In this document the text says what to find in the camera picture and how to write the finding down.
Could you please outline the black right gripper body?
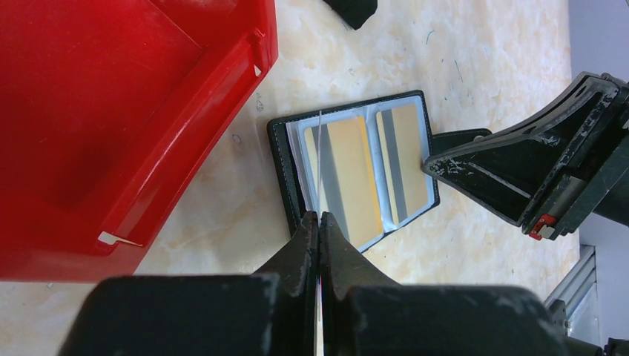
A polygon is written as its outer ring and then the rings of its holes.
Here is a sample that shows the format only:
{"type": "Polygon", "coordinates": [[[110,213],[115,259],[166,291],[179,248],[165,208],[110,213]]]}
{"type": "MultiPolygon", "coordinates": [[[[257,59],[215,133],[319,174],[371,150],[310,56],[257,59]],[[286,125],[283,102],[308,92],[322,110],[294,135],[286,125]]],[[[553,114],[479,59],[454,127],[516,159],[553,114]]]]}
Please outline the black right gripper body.
{"type": "Polygon", "coordinates": [[[558,140],[557,154],[536,155],[551,162],[521,225],[536,240],[571,234],[592,213],[628,224],[628,83],[583,72],[573,84],[534,136],[558,140]]]}

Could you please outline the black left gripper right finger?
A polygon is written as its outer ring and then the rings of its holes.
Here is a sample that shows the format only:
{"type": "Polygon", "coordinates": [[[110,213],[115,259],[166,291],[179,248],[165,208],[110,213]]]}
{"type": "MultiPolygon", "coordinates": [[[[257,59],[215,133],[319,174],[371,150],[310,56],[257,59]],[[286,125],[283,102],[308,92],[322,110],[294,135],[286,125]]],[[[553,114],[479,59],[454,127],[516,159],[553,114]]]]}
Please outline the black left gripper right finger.
{"type": "Polygon", "coordinates": [[[541,301],[517,286],[402,285],[320,223],[326,355],[567,355],[541,301]]]}

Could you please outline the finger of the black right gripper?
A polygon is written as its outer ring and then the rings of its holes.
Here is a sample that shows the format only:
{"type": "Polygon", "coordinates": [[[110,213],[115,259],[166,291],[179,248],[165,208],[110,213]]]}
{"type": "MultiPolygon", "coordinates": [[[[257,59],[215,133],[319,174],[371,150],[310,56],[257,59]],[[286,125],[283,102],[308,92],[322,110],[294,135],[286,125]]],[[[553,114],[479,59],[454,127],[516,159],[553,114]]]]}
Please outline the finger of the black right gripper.
{"type": "Polygon", "coordinates": [[[502,131],[438,134],[431,155],[423,163],[424,172],[521,227],[551,166],[548,159],[537,162],[536,155],[558,153],[554,148],[557,139],[542,142],[534,136],[550,124],[549,114],[561,105],[561,96],[570,95],[573,82],[538,113],[502,131]]]}

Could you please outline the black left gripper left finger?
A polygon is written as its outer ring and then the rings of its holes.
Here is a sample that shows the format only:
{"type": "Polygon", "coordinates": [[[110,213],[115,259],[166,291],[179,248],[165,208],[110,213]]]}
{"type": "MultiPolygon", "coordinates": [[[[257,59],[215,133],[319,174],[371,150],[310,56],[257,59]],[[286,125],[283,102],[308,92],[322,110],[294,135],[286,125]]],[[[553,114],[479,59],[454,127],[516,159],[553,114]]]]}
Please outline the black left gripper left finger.
{"type": "Polygon", "coordinates": [[[318,217],[251,274],[124,276],[87,296],[61,355],[313,355],[318,217]]]}

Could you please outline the silver credit card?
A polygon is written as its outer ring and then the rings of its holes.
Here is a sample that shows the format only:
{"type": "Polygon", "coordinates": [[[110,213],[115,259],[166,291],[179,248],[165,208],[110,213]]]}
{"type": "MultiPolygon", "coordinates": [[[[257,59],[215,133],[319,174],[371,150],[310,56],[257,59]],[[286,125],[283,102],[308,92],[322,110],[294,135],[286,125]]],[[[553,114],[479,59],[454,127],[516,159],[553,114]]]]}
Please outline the silver credit card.
{"type": "MultiPolygon", "coordinates": [[[[319,224],[320,224],[320,220],[321,220],[321,214],[323,213],[323,209],[322,209],[322,200],[321,200],[321,194],[322,194],[322,185],[321,185],[321,174],[322,174],[322,168],[321,168],[321,163],[320,163],[320,155],[321,155],[321,143],[320,143],[320,137],[321,137],[321,133],[322,133],[322,129],[321,129],[321,122],[322,122],[322,110],[319,110],[319,114],[318,114],[318,118],[317,118],[317,133],[316,133],[316,157],[317,157],[317,214],[319,215],[319,224]]],[[[318,316],[317,316],[317,327],[320,329],[321,333],[320,333],[320,341],[318,342],[318,344],[320,344],[320,350],[317,351],[317,355],[325,355],[325,345],[324,345],[324,334],[323,334],[323,279],[321,276],[319,276],[319,280],[318,280],[318,286],[317,286],[317,290],[318,290],[318,316]]]]}

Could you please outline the gold credit card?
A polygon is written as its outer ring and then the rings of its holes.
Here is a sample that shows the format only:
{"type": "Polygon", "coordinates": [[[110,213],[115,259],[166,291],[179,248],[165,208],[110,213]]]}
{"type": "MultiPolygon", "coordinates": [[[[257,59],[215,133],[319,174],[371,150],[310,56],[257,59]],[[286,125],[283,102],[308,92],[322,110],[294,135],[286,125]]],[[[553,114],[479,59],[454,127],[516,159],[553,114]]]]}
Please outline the gold credit card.
{"type": "Polygon", "coordinates": [[[383,172],[395,227],[407,224],[433,203],[431,184],[421,170],[421,121],[415,104],[375,114],[383,172]]]}
{"type": "MultiPolygon", "coordinates": [[[[366,120],[350,116],[321,123],[322,209],[335,216],[345,238],[365,251],[384,235],[381,207],[369,149],[366,120]]],[[[309,159],[317,203],[317,127],[304,128],[303,147],[309,159]]]]}

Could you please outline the black leather card holder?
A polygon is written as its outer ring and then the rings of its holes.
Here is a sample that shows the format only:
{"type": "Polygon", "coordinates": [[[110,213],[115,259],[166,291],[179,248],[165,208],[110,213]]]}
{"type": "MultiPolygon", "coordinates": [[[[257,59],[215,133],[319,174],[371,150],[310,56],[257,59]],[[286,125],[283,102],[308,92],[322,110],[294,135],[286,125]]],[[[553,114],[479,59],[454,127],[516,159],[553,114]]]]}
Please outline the black leather card holder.
{"type": "Polygon", "coordinates": [[[429,156],[489,134],[434,134],[420,90],[272,119],[266,130],[290,230],[308,211],[329,212],[358,251],[439,205],[422,169],[429,156]]]}

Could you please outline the red plastic bin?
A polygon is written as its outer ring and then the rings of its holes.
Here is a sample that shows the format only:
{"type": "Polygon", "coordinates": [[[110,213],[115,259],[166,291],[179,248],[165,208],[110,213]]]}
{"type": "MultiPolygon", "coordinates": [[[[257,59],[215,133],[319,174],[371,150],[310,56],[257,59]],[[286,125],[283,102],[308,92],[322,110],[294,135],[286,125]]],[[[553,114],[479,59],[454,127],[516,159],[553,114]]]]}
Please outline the red plastic bin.
{"type": "Polygon", "coordinates": [[[1,279],[134,272],[277,57],[273,1],[3,1],[1,279]]]}

